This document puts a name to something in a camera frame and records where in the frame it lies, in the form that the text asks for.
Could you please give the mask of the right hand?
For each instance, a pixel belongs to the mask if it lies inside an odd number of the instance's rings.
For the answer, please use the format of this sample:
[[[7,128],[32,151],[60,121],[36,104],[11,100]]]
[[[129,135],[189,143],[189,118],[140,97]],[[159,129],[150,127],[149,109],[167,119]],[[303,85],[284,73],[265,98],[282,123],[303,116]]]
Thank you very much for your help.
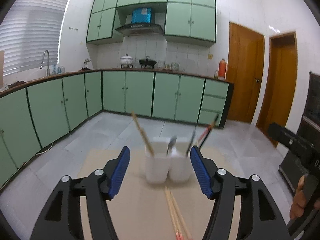
[[[298,186],[295,192],[295,196],[293,198],[293,202],[290,208],[290,219],[296,219],[303,215],[304,209],[306,207],[306,197],[303,192],[303,187],[305,184],[305,179],[307,175],[301,176],[298,182]]]

